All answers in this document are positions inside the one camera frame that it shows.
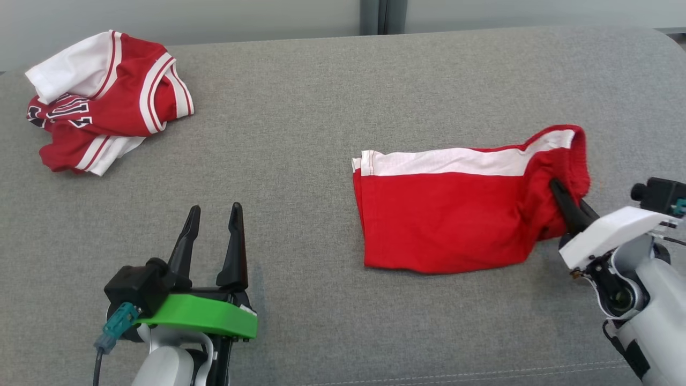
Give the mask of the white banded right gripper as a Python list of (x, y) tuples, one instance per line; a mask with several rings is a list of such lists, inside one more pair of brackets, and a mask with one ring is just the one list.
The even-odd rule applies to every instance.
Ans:
[(623, 207), (599, 217), (585, 200), (576, 203), (558, 179), (552, 179), (549, 187), (566, 227), (567, 240), (559, 253), (571, 271), (586, 271), (606, 254), (615, 271), (635, 271), (657, 256), (654, 232), (672, 224), (671, 216), (638, 207)]

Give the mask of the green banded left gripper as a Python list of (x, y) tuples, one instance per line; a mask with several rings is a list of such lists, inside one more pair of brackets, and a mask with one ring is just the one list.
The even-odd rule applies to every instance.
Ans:
[[(178, 278), (190, 279), (193, 244), (198, 237), (201, 208), (191, 207), (168, 261), (169, 271)], [(243, 207), (235, 202), (228, 223), (230, 239), (225, 262), (216, 278), (223, 290), (197, 288), (191, 293), (168, 295), (152, 317), (139, 317), (135, 326), (165, 326), (207, 335), (255, 339), (259, 330), (257, 313), (250, 305), (247, 267), (247, 245), (243, 222)]]

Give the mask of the red shorts white stripe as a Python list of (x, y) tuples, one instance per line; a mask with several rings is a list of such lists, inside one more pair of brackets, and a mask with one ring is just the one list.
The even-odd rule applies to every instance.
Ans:
[(526, 261), (537, 242), (566, 230), (551, 181), (575, 203), (591, 186), (578, 125), (552, 125), (493, 149), (362, 151), (351, 166), (364, 265), (422, 274)]

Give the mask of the red white basketball jersey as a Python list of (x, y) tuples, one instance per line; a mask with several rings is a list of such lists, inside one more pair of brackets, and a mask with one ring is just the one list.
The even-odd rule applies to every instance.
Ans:
[(102, 176), (168, 122), (193, 115), (176, 63), (162, 44), (108, 30), (33, 66), (26, 118), (51, 135), (42, 163)]

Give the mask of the grey fabric sofa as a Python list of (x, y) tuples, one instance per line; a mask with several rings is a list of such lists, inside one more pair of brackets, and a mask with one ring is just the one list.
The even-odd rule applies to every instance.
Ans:
[(103, 177), (52, 173), (25, 69), (0, 75), (0, 386), (91, 386), (103, 286), (167, 259), (202, 208), (195, 286), (225, 259), (233, 202), (259, 335), (231, 386), (641, 386), (556, 240), (504, 269), (370, 270), (351, 159), (587, 135), (587, 200), (686, 182), (686, 52), (653, 29), (558, 26), (169, 47), (196, 112)]

